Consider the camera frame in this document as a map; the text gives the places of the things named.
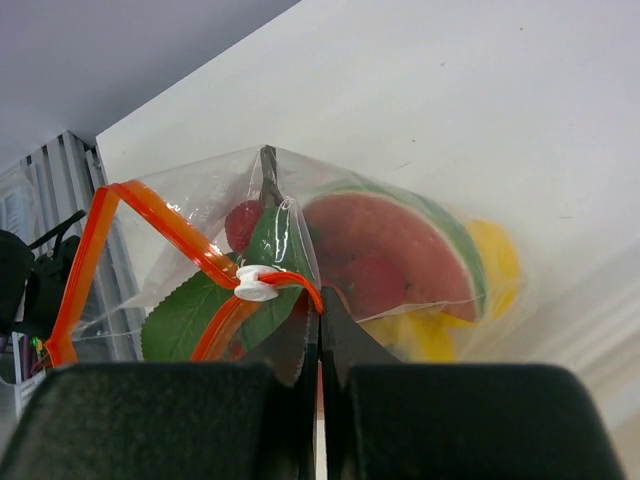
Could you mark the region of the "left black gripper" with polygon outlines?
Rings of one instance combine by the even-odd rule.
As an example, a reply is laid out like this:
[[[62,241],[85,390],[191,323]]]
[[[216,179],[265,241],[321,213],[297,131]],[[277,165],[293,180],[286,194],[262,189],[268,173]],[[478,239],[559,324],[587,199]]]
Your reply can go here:
[[[79,210],[28,245],[1,232],[1,333],[52,333],[80,237],[66,232],[86,216]]]

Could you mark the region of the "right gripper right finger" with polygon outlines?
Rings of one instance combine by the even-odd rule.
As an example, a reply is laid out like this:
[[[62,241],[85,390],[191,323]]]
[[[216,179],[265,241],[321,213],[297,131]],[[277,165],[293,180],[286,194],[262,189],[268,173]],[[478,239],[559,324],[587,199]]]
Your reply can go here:
[[[545,364],[403,363],[321,292],[332,479],[620,479],[587,389]]]

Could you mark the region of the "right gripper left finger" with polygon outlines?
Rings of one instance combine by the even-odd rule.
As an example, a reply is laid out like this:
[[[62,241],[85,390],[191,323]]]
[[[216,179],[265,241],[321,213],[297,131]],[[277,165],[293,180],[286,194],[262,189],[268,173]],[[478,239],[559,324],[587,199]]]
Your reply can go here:
[[[311,479],[318,318],[229,363],[76,365],[36,389],[5,479]]]

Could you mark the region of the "watermelon slice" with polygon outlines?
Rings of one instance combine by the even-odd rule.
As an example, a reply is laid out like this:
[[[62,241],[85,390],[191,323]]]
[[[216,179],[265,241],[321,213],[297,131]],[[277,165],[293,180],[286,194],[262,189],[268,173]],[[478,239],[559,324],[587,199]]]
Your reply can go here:
[[[324,283],[357,319],[424,305],[475,323],[487,275],[462,222],[437,202],[395,187],[341,185],[303,208]]]

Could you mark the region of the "red lychee bunch with leaves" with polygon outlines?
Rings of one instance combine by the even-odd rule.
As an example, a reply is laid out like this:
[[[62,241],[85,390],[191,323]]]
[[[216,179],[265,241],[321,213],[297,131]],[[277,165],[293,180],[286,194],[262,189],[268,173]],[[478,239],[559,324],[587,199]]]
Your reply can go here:
[[[138,295],[145,361],[236,361],[284,322],[303,294],[318,306],[319,273],[299,201],[284,184],[286,154],[264,145],[169,177],[180,195],[149,184],[176,239]]]

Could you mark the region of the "clear zip top bag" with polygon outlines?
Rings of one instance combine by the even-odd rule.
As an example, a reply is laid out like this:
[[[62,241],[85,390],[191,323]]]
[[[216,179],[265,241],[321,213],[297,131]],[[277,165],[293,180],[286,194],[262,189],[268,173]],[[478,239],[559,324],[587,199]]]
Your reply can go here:
[[[399,359],[452,362],[525,285],[501,225],[264,145],[100,187],[46,362],[236,361],[326,288]]]

